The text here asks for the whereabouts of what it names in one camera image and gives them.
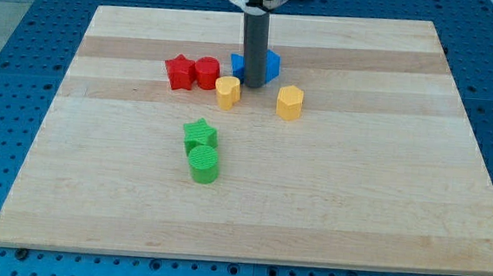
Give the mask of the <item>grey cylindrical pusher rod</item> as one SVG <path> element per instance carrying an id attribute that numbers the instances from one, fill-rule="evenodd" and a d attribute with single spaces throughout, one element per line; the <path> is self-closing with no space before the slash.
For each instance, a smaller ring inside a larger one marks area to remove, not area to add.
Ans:
<path id="1" fill-rule="evenodd" d="M 261 88 L 266 82 L 266 59 L 270 14 L 244 14 L 244 83 Z"/>

